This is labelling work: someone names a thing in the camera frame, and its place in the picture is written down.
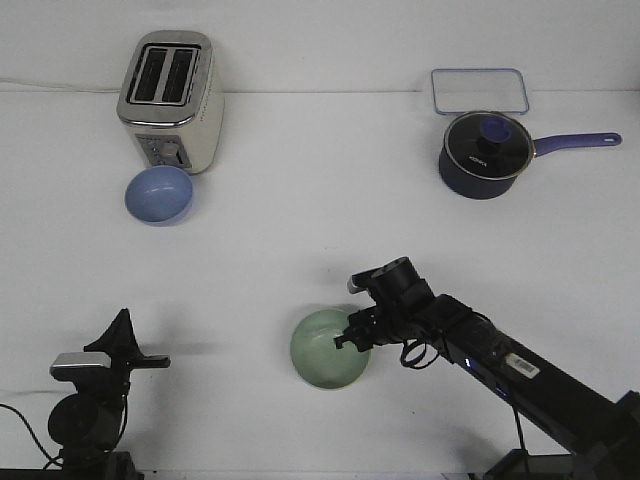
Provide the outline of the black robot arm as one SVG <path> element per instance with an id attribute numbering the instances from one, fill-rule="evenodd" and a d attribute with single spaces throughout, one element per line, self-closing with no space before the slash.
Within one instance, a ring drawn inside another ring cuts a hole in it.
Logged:
<path id="1" fill-rule="evenodd" d="M 511 450 L 486 479 L 636 479 L 639 476 L 639 394 L 612 402 L 497 329 L 452 296 L 435 295 L 411 261 L 398 258 L 351 276 L 352 293 L 367 292 L 373 306 L 348 317 L 335 338 L 365 352 L 400 344 L 400 362 L 430 366 L 416 348 L 459 365 L 564 448 L 556 455 Z"/>
<path id="2" fill-rule="evenodd" d="M 59 354 L 49 368 L 76 392 L 53 408 L 50 437 L 61 446 L 60 473 L 66 479 L 142 479 L 127 451 L 118 444 L 128 422 L 130 376 L 139 369 L 165 369 L 167 355 L 145 355 L 130 312 L 121 309 L 106 331 L 77 352 Z"/>

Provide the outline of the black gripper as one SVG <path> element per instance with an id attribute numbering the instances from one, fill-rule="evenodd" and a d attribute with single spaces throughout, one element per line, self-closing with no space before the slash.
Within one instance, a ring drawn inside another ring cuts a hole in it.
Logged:
<path id="1" fill-rule="evenodd" d="M 418 318 L 435 295 L 420 278 L 407 257 L 397 258 L 381 267 L 370 269 L 368 290 L 374 305 L 348 316 L 348 327 L 333 339 L 340 350 L 352 344 L 365 352 L 375 346 L 401 344 L 401 356 L 407 358 L 418 346 L 431 345 L 441 354 L 431 328 Z"/>
<path id="2" fill-rule="evenodd" d="M 170 366 L 168 355 L 144 355 L 141 352 L 128 308 L 122 308 L 106 331 L 84 346 L 83 351 L 109 355 L 111 368 L 107 385 L 110 388 L 128 388 L 133 370 L 166 369 Z"/>

